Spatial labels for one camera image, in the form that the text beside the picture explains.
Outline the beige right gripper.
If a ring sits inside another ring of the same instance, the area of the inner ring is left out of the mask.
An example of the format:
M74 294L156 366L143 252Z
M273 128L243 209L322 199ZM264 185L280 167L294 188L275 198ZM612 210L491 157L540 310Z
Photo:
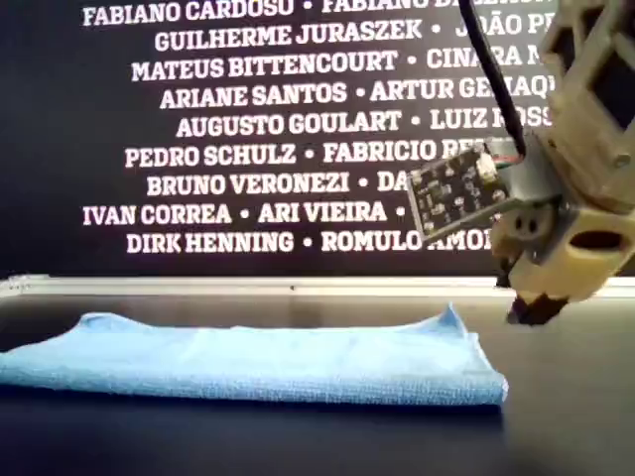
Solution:
M538 202L496 221L496 286L515 292L507 322L525 326L545 325L591 297L634 255L634 137L598 126L553 126L539 137L566 181L612 212L562 207L556 215L552 203Z

